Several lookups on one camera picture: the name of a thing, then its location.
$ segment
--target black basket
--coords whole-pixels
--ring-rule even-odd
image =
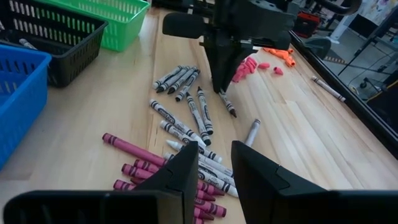
[[[69,85],[100,51],[108,22],[29,0],[0,0],[0,44],[23,47],[25,39],[52,54],[49,84]]]

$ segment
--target wooden table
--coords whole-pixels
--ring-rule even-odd
[[[200,85],[206,94],[215,128],[211,150],[231,167],[231,141],[244,140],[254,118],[262,121],[252,147],[287,169],[327,189],[397,189],[398,162],[343,103],[310,80],[317,75],[299,53],[297,65],[264,51],[258,62],[279,66],[284,75],[257,71],[231,84],[227,95],[238,118],[231,117],[211,89],[204,50],[197,40],[162,34],[166,11],[151,9],[139,38],[123,53],[102,50],[70,86],[49,89],[47,106],[0,172],[0,205],[34,189],[112,189],[127,179],[121,166],[132,156],[102,142],[105,132],[162,155],[174,152],[159,128],[163,120],[149,106],[155,98],[196,130],[186,101],[156,94],[152,82],[177,65],[202,70],[191,92]],[[216,202],[228,209],[214,223],[244,223],[239,200]]]

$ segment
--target black cable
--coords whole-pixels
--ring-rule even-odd
[[[382,59],[384,59],[384,58],[386,58],[386,57],[390,57],[393,53],[395,53],[395,52],[391,52],[390,54],[385,55],[385,56],[379,58],[379,60],[375,61],[371,66],[369,66],[369,67],[368,67],[367,69],[365,69],[363,72],[359,73],[359,74],[356,75],[354,78],[352,78],[351,81],[349,81],[349,83],[347,84],[347,86],[349,86],[349,84],[351,84],[351,83],[354,81],[354,79],[358,78],[358,77],[361,76],[364,72],[366,72],[366,71],[368,71],[369,69],[371,69],[371,67],[373,67],[373,65],[375,65],[375,64],[378,63],[378,62],[380,62],[380,60],[382,60]]]

